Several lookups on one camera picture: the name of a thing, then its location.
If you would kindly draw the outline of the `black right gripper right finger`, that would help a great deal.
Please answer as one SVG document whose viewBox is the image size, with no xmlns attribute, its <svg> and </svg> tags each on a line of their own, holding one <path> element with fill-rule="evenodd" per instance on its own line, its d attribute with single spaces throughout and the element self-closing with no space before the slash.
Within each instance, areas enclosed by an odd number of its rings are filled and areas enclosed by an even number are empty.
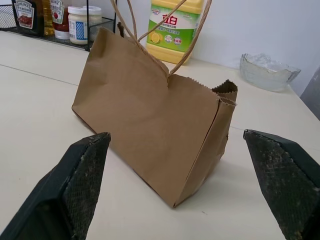
<svg viewBox="0 0 320 240">
<path fill-rule="evenodd" d="M 296 142 L 243 132 L 260 190 L 287 240 L 320 238 L 320 166 Z"/>
</svg>

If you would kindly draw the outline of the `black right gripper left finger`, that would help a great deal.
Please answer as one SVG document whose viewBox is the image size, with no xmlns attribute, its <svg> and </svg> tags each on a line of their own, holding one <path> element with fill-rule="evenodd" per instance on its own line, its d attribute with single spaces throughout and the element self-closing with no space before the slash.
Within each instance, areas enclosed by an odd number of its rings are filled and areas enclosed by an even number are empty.
<svg viewBox="0 0 320 240">
<path fill-rule="evenodd" d="M 95 214 L 111 135 L 69 146 L 0 235 L 2 240 L 84 240 Z"/>
</svg>

